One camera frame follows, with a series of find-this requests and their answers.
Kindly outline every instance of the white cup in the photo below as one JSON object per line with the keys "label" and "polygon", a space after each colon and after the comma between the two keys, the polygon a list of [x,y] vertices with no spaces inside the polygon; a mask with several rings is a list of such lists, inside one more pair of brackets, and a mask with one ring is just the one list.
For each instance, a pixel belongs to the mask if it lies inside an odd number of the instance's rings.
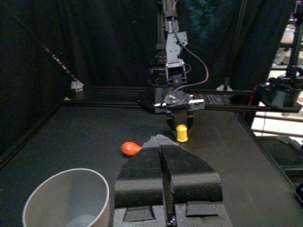
{"label": "white cup", "polygon": [[54,175],[32,192],[23,213],[24,227],[108,227],[110,187],[87,168]]}

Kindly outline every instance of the red tomato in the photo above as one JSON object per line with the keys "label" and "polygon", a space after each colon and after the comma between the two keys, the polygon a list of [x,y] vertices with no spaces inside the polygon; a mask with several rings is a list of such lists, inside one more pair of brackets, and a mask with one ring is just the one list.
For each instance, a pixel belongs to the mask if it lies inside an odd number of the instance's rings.
{"label": "red tomato", "polygon": [[127,156],[134,156],[140,151],[140,149],[142,147],[134,142],[126,142],[120,146],[120,150]]}

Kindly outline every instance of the yellow object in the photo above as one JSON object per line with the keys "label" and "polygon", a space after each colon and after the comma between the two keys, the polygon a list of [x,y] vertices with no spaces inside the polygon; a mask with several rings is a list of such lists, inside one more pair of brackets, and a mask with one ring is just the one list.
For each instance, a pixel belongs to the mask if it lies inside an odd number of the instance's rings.
{"label": "yellow object", "polygon": [[179,142],[186,142],[188,140],[187,127],[183,124],[179,124],[176,127],[176,140]]}

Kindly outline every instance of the black backdrop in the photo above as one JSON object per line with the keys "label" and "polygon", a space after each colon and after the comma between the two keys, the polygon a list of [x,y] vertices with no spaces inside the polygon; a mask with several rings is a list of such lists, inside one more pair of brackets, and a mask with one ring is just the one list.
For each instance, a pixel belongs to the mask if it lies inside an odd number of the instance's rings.
{"label": "black backdrop", "polygon": [[[156,44],[156,1],[2,0],[87,85],[146,86]],[[231,87],[253,89],[267,78],[293,0],[247,1]],[[225,80],[241,0],[180,0],[188,48],[210,67],[205,88]],[[194,66],[190,82],[205,76]],[[70,92],[70,78],[0,4],[0,153]]]}

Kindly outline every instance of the black tabletop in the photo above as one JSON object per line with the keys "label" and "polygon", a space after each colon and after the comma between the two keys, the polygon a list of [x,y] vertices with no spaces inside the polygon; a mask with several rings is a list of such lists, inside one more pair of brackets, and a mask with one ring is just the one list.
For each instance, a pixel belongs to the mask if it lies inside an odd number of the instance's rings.
{"label": "black tabletop", "polygon": [[[143,144],[172,132],[162,114],[140,108],[63,106],[0,172],[0,226],[22,226],[22,212],[36,187],[58,172],[91,168],[115,179],[128,158],[126,141]],[[195,112],[188,142],[223,181],[225,207],[237,226],[302,226],[303,210],[293,189],[253,133],[230,112]]]}

